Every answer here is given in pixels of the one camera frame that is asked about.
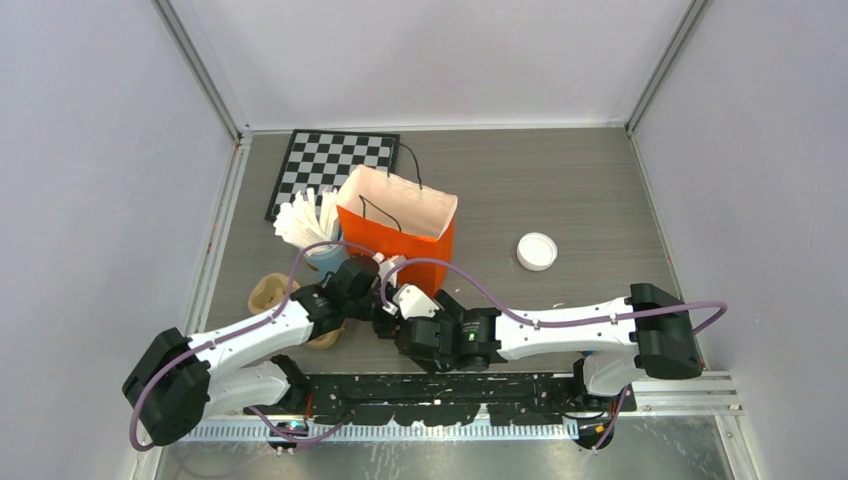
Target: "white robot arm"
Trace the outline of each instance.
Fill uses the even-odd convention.
[[[503,363],[548,352],[593,351],[574,365],[579,384],[574,399],[611,402],[630,382],[643,376],[692,378],[700,359],[691,323],[680,318],[648,317],[617,320],[634,311],[679,303],[648,284],[631,286],[629,297],[598,305],[541,311],[512,311],[537,322],[605,316],[609,322],[569,328],[540,328],[509,318],[495,308],[466,310],[443,291],[430,298],[413,285],[389,287],[397,308],[384,310],[379,296],[376,261],[354,256],[325,286],[305,286],[291,295],[284,309],[272,310],[229,327],[182,336],[162,332],[123,386],[135,406],[140,392],[163,365],[195,347],[211,348],[189,356],[153,387],[140,419],[155,445],[167,445],[204,417],[251,405],[284,405],[295,409],[309,393],[309,381],[288,357],[269,355],[341,327],[346,318],[372,322],[381,338],[393,339],[400,354],[429,373],[483,371]],[[255,329],[245,327],[264,323]],[[234,332],[246,330],[238,336]]]

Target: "white lid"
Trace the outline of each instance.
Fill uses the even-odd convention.
[[[543,233],[528,233],[518,241],[518,262],[527,270],[545,270],[553,265],[556,255],[556,244]]]

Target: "chessboard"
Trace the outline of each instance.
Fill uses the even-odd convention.
[[[297,192],[311,187],[317,194],[340,188],[357,165],[394,172],[399,146],[396,134],[295,130],[265,219],[273,222],[280,204],[290,202]],[[316,195],[318,206],[320,202],[321,196]]]

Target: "cup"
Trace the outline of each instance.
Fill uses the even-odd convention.
[[[336,273],[342,262],[348,258],[350,255],[344,245],[330,245],[330,249],[325,252],[318,254],[306,252],[303,255],[306,265],[315,273],[316,281],[322,284],[330,278],[330,274]]]

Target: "wood grain surface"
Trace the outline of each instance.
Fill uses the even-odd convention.
[[[247,299],[263,276],[288,273],[294,247],[274,236],[263,217],[283,161],[288,135],[253,138],[218,275],[207,329],[250,316]],[[453,262],[507,304],[546,309],[581,306],[627,295],[630,283],[675,292],[636,158],[623,129],[403,132],[418,156],[426,185],[459,196]],[[415,179],[408,152],[397,173]],[[519,238],[538,231],[559,257],[544,272],[515,257]],[[308,270],[302,283],[313,281]],[[448,274],[443,288],[467,308],[488,302]],[[327,350],[285,350],[307,373],[418,372],[368,323],[349,320]],[[539,355],[491,371],[571,371],[575,353]]]

